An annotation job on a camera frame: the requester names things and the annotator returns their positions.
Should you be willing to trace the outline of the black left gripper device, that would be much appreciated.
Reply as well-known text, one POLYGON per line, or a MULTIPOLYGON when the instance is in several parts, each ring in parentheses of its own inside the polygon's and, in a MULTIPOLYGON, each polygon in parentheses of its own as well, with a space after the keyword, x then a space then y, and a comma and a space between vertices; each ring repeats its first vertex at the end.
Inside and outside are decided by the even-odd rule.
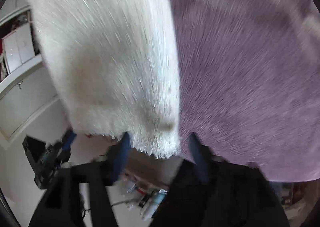
POLYGON ((46 144, 28 135, 24 138, 22 146, 35 173, 34 181, 39 189, 47 189, 61 165, 69 161, 71 144, 75 138, 76 133, 71 128, 53 144, 46 144))

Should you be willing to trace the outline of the clutter of items on floor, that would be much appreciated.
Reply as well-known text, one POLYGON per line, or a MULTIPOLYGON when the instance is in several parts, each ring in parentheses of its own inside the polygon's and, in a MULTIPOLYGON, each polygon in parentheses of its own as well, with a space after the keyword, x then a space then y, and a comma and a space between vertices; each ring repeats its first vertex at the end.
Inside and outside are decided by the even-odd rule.
POLYGON ((143 221, 153 218, 168 193, 166 187, 154 185, 129 170, 121 174, 119 185, 124 200, 117 204, 125 204, 130 211, 138 208, 143 221))

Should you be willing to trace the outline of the white drawer box on shelf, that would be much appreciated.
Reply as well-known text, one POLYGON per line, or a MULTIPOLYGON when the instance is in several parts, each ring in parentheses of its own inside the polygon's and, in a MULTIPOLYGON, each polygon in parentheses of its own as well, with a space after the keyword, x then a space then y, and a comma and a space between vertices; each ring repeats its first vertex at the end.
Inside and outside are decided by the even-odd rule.
POLYGON ((35 57, 31 27, 26 23, 3 38, 6 65, 11 74, 35 57))

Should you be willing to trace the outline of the white fluffy garment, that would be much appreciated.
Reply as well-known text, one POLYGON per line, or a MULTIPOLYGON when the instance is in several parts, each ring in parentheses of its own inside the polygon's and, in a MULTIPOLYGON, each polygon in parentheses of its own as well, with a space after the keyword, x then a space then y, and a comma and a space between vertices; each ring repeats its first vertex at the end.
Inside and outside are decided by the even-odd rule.
POLYGON ((180 76, 170 0, 26 0, 76 132, 149 155, 180 150, 180 76))

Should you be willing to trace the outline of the purple floral plush blanket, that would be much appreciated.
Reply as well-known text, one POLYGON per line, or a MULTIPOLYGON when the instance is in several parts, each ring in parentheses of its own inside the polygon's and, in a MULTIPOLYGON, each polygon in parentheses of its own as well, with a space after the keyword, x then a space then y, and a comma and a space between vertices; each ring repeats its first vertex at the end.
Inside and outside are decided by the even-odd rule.
POLYGON ((319 0, 171 0, 188 136, 272 181, 319 178, 319 0))

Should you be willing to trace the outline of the white wardrobe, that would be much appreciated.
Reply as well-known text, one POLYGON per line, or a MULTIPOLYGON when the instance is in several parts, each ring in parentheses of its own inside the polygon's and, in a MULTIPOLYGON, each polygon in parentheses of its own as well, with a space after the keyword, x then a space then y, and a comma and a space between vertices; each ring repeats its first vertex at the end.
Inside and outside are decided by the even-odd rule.
POLYGON ((1 7, 2 68, 6 71, 6 75, 1 78, 1 145, 5 149, 58 100, 35 42, 31 12, 26 1, 5 0, 1 7), (10 74, 3 38, 26 23, 31 27, 35 57, 10 74))

